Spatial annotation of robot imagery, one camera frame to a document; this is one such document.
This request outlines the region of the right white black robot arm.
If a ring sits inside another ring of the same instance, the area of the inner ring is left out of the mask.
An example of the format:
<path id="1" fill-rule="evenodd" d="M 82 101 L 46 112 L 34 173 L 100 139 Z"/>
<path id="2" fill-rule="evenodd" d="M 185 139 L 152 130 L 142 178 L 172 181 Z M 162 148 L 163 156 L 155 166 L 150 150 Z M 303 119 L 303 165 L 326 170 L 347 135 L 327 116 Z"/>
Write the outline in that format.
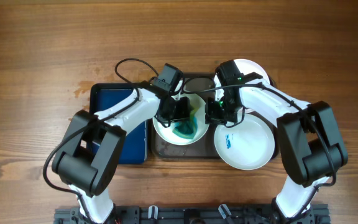
<path id="1" fill-rule="evenodd" d="M 265 70 L 247 59 L 221 63 L 214 82 L 215 97 L 206 104 L 206 122 L 236 127 L 238 111 L 252 109 L 276 127 L 288 177 L 272 201 L 272 221 L 302 219 L 318 190 L 333 186 L 337 171 L 348 162 L 332 108 L 324 101 L 309 103 L 276 89 Z"/>

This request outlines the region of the green yellow sponge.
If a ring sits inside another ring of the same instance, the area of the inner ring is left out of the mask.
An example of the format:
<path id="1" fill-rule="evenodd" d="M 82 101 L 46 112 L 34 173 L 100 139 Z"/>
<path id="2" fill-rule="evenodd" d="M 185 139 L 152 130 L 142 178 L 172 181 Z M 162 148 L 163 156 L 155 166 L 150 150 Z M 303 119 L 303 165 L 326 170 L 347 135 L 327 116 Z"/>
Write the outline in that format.
<path id="1" fill-rule="evenodd" d="M 195 113 L 196 109 L 192 106 L 188 115 L 183 110 L 176 112 L 174 114 L 173 134 L 183 139 L 193 139 L 198 130 Z"/>

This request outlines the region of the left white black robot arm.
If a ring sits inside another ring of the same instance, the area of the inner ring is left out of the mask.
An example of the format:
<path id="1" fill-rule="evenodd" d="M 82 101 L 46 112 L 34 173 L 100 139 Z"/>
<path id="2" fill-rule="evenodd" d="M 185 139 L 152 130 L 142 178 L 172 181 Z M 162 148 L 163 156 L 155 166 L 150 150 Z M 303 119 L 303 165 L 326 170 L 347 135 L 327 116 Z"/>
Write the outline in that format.
<path id="1" fill-rule="evenodd" d="M 116 171 L 126 136 L 139 124 L 155 118 L 163 127 L 190 115 L 189 100 L 176 100 L 183 72 L 165 64 L 149 81 L 133 84 L 130 96 L 104 111 L 77 112 L 58 146 L 45 161 L 80 204 L 85 223 L 105 223 L 114 210 L 108 185 Z"/>

